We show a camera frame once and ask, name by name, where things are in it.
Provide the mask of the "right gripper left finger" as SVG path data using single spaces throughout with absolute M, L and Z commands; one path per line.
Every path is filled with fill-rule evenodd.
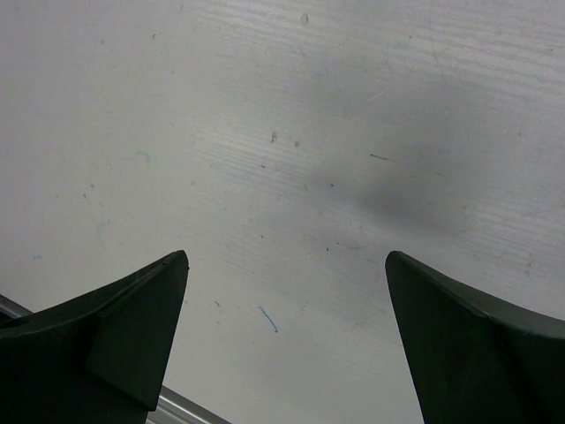
M 1 324 L 3 423 L 143 423 L 158 405 L 188 279 L 183 250 Z

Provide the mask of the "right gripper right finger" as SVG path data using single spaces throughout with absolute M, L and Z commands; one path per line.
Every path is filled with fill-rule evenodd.
M 564 322 L 462 284 L 407 254 L 385 270 L 426 423 L 562 423 Z

